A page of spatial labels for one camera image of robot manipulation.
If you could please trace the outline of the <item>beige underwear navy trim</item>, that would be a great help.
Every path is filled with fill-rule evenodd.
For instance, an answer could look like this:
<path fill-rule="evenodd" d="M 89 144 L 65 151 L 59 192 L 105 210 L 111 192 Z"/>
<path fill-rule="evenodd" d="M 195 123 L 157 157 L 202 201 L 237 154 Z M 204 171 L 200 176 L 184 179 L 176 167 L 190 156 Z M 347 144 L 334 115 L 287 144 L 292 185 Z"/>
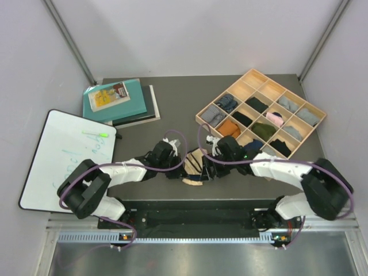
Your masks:
<path fill-rule="evenodd" d="M 190 186 L 203 185 L 203 181 L 200 180 L 203 169 L 202 157 L 203 153 L 199 148 L 194 149 L 187 154 L 184 162 L 184 169 L 187 176 L 182 179 L 184 184 Z"/>

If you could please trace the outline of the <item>grey underwear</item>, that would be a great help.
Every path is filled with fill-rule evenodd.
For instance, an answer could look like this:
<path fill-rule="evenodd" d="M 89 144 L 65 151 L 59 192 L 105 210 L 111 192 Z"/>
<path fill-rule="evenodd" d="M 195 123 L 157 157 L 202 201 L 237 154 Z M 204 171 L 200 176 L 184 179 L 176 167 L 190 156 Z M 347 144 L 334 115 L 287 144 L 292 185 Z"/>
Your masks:
<path fill-rule="evenodd" d="M 278 104 L 287 109 L 291 113 L 295 113 L 300 108 L 299 105 L 297 105 L 295 102 L 291 101 L 285 96 L 279 98 Z"/>

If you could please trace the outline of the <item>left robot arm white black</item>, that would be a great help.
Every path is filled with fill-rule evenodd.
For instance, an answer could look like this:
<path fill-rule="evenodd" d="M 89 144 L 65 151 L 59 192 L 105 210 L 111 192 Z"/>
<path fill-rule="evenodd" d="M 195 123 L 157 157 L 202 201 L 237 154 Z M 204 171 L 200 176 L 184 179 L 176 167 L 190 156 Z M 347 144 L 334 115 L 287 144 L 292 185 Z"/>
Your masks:
<path fill-rule="evenodd" d="M 177 139 L 165 138 L 152 151 L 126 162 L 98 165 L 91 159 L 82 161 L 58 188 L 59 205 L 71 210 L 78 219 L 104 217 L 118 228 L 126 227 L 130 214 L 120 200 L 107 195 L 108 189 L 128 182 L 147 181 L 158 173 L 180 178 L 184 173 L 178 153 L 180 144 Z"/>

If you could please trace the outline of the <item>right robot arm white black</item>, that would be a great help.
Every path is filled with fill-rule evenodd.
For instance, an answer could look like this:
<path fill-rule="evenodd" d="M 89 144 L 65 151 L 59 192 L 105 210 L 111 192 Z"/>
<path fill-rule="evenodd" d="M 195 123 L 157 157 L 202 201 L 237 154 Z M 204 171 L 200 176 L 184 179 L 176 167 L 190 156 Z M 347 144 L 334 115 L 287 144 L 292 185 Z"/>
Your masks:
<path fill-rule="evenodd" d="M 232 136 L 218 138 L 207 136 L 206 142 L 212 146 L 212 154 L 205 154 L 209 162 L 204 170 L 214 169 L 220 176 L 232 169 L 241 175 L 271 178 L 292 185 L 300 190 L 295 195 L 281 195 L 254 218 L 258 228 L 264 219 L 266 228 L 284 226 L 297 217 L 316 215 L 319 218 L 334 221 L 346 217 L 342 209 L 352 204 L 352 186 L 344 179 L 336 167 L 327 159 L 316 162 L 296 162 L 269 155 L 260 150 L 246 149 Z"/>

